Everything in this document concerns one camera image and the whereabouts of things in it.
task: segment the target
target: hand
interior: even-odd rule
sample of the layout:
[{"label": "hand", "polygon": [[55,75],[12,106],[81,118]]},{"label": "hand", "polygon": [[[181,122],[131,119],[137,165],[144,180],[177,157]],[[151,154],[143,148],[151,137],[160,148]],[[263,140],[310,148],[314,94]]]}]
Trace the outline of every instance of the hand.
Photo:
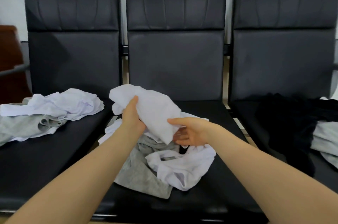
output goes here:
[{"label": "hand", "polygon": [[173,125],[184,125],[175,134],[173,141],[182,146],[202,146],[209,143],[216,124],[196,117],[168,119]]},{"label": "hand", "polygon": [[139,98],[134,96],[122,113],[122,125],[128,129],[135,130],[137,133],[143,133],[146,125],[139,119],[139,115],[136,110],[136,104]]}]

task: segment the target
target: person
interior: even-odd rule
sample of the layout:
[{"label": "person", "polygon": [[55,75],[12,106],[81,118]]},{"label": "person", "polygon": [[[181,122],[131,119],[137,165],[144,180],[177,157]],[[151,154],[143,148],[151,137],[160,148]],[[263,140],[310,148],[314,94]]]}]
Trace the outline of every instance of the person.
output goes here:
[{"label": "person", "polygon": [[[28,200],[6,224],[87,224],[143,133],[135,96],[122,124],[103,145],[65,170]],[[199,118],[168,119],[184,125],[179,145],[211,145],[271,223],[338,223],[338,195],[286,163]]]}]

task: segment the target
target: gray cloth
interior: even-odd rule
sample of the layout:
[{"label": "gray cloth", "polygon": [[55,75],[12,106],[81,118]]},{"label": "gray cloth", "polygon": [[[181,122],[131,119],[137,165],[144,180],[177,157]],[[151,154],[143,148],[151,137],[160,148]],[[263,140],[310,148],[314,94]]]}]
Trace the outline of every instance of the gray cloth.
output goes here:
[{"label": "gray cloth", "polygon": [[141,135],[136,146],[131,151],[127,161],[115,179],[115,183],[152,196],[168,199],[172,186],[163,183],[157,178],[147,164],[146,156],[161,150],[179,152],[180,146],[171,142],[157,143],[146,135]]},{"label": "gray cloth", "polygon": [[326,161],[338,168],[338,123],[318,122],[311,148],[319,151]]},{"label": "gray cloth", "polygon": [[[26,105],[30,98],[25,98],[23,103],[12,103],[13,105]],[[66,120],[59,121],[50,115],[19,115],[0,116],[0,146],[15,137],[37,137],[46,133],[52,127],[59,127]]]}]

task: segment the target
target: chair seat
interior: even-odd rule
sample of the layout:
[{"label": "chair seat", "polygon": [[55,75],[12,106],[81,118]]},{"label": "chair seat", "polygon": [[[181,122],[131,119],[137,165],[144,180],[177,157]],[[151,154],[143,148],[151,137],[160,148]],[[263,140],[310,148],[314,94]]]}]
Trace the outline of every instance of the chair seat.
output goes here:
[{"label": "chair seat", "polygon": [[17,210],[58,174],[87,154],[103,133],[111,100],[104,110],[68,121],[54,134],[9,142],[0,147],[0,210]]},{"label": "chair seat", "polygon": [[[175,103],[182,111],[208,118],[211,122],[220,124],[245,140],[243,133],[221,101],[176,101]],[[113,183],[96,214],[117,215],[109,220],[113,222],[156,223],[158,218],[161,218],[161,222],[170,222],[177,220],[178,217],[181,220],[184,216],[188,217],[189,221],[199,221],[203,218],[224,219],[226,213],[231,213],[233,209],[231,207],[243,210],[247,215],[253,214],[265,218],[253,198],[217,155],[209,171],[195,187],[185,192],[173,188],[168,200]],[[239,214],[236,218],[243,216],[245,214]]]},{"label": "chair seat", "polygon": [[[259,102],[257,101],[234,101],[230,105],[258,148],[286,162],[284,155],[269,147],[269,133],[255,117],[258,106]],[[338,170],[328,163],[318,151],[311,150],[310,158],[315,165],[314,178],[338,193]]]}]

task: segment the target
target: black leather chair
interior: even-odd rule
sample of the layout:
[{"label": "black leather chair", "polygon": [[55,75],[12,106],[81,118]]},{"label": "black leather chair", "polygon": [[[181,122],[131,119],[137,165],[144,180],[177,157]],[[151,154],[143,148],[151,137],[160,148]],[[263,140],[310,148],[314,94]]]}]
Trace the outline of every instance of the black leather chair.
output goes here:
[{"label": "black leather chair", "polygon": [[103,111],[55,134],[0,147],[0,212],[19,209],[83,157],[112,116],[110,89],[121,84],[120,0],[25,0],[33,93],[78,88]]},{"label": "black leather chair", "polygon": [[[229,105],[263,151],[268,132],[255,117],[252,95],[329,97],[338,0],[234,0]],[[312,151],[314,178],[338,192],[338,171]]]},{"label": "black leather chair", "polygon": [[[222,103],[226,0],[127,0],[129,83],[167,94],[182,111],[245,140]],[[256,202],[216,156],[200,182],[168,200],[113,184],[95,214],[113,222],[257,219]]]}]

